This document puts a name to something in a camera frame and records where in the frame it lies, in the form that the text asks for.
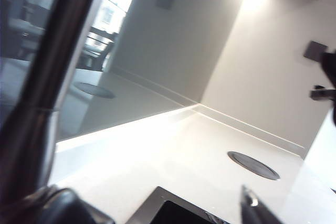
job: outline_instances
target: kitchen countertop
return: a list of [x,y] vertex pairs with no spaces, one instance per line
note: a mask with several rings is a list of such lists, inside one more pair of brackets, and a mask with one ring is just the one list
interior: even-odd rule
[[[50,183],[72,187],[117,223],[125,223],[156,186],[240,223],[243,184],[283,223],[336,223],[336,195],[299,156],[191,109],[59,142]],[[228,151],[265,163],[281,179],[253,174]]]

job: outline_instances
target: white wall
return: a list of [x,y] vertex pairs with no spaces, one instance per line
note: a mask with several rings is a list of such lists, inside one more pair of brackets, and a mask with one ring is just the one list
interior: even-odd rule
[[113,67],[200,101],[242,0],[155,1],[133,0]]
[[302,55],[310,40],[336,47],[335,13],[317,0],[244,0],[202,103],[307,151],[330,107],[309,90],[331,84]]
[[336,126],[330,110],[312,144],[305,163],[325,183],[336,190]]

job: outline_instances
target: black sink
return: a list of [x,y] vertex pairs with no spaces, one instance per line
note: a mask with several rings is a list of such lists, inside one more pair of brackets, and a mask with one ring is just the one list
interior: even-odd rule
[[168,200],[162,205],[159,212],[155,215],[154,219],[151,221],[151,224],[172,224],[172,223],[209,224],[211,222]]
[[229,224],[190,202],[157,187],[126,224]]

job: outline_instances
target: dark object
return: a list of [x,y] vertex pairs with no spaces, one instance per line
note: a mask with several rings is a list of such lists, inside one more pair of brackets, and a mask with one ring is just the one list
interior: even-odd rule
[[94,33],[94,34],[97,34],[97,35],[99,35],[99,36],[101,36],[103,38],[108,38],[109,40],[112,40],[113,42],[115,42],[116,37],[118,36],[118,33],[109,34],[106,31],[99,30],[99,29],[97,29],[95,27],[91,27],[90,28],[90,32]]
[[77,89],[85,93],[94,95],[96,97],[103,97],[103,98],[108,98],[108,99],[112,99],[115,97],[110,90],[101,88],[96,85],[91,85],[91,84],[83,83],[83,82],[75,82],[74,86]]
[[[321,67],[324,73],[327,75],[328,79],[336,88],[336,52],[328,53],[325,52],[321,55]],[[310,91],[310,98],[316,101],[320,100],[332,100],[334,111],[333,111],[333,121],[336,125],[336,90],[326,89],[323,86],[315,85],[314,90]]]
[[186,210],[183,207],[167,200],[163,203],[159,212],[155,215],[150,224],[209,224],[210,222],[202,217]]
[[263,202],[245,186],[240,197],[241,218],[243,224],[281,224]]
[[27,0],[12,0],[11,5],[9,6],[9,17],[24,19],[25,18],[25,4]]
[[34,13],[32,15],[32,19],[30,20],[30,23],[33,26],[37,27],[46,27],[47,19],[49,17],[49,10],[36,5],[34,8]]
[[272,168],[254,158],[239,152],[228,152],[227,155],[237,164],[261,177],[272,180],[278,180],[280,178],[279,174],[277,174]]
[[97,223],[74,192],[47,182],[59,109],[99,4],[56,0],[19,102],[0,131],[1,223]]
[[113,46],[114,46],[114,43],[109,42],[106,45],[105,49],[102,52],[100,52],[99,55],[94,54],[93,52],[90,52],[90,51],[83,50],[80,60],[77,63],[77,68],[89,69],[93,71],[102,71],[103,63],[106,59],[106,56],[111,52]]
[[157,187],[126,224],[229,224],[190,202]]
[[174,0],[156,0],[155,6],[162,9],[170,10],[173,6],[173,2]]
[[321,61],[321,54],[326,51],[328,47],[316,41],[311,41],[308,44],[308,47],[304,53],[304,57],[320,62]]

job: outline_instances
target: wall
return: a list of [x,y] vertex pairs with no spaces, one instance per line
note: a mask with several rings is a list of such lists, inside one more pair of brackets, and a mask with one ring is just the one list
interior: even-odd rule
[[242,0],[174,0],[170,10],[155,1],[133,0],[112,68],[168,97],[199,102]]
[[330,107],[309,90],[331,84],[302,54],[310,40],[336,47],[335,13],[317,0],[244,0],[202,104],[301,145],[305,156]]
[[183,107],[156,92],[113,73],[102,73],[97,83],[99,87],[110,90],[114,98],[92,98],[82,119],[81,134]]
[[304,162],[331,188],[336,190],[336,126],[330,110]]

